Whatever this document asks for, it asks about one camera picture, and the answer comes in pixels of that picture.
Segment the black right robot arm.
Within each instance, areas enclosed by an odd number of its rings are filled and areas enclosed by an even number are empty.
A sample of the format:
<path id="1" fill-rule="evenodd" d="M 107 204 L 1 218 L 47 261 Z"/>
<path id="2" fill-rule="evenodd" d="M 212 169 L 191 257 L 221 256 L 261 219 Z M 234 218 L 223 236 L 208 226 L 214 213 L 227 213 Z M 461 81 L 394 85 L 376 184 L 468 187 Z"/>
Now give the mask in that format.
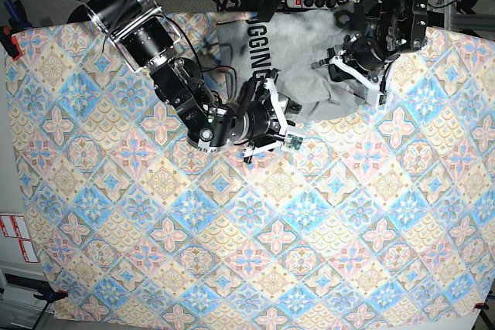
<path id="1" fill-rule="evenodd" d="M 250 78 L 222 101 L 205 84 L 200 61 L 178 56 L 176 45 L 187 36 L 154 0 L 79 1 L 130 69 L 150 72 L 156 95 L 174 108 L 191 146 L 206 153 L 241 146 L 246 163 L 261 152 L 289 150 L 293 137 L 276 69 L 262 81 Z"/>

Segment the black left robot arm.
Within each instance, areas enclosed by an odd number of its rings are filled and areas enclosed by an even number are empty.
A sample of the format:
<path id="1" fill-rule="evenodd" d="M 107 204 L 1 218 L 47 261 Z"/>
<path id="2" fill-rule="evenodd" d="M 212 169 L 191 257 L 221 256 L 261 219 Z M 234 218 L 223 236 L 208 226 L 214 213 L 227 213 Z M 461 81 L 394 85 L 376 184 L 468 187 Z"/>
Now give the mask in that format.
<path id="1" fill-rule="evenodd" d="M 355 69 L 376 83 L 378 76 L 401 54 L 418 52 L 426 44 L 428 0 L 359 0 L 333 9 L 334 22 L 343 31 L 343 41 L 328 48 L 318 62 L 335 82 L 353 75 L 330 62 L 340 57 L 344 66 Z"/>

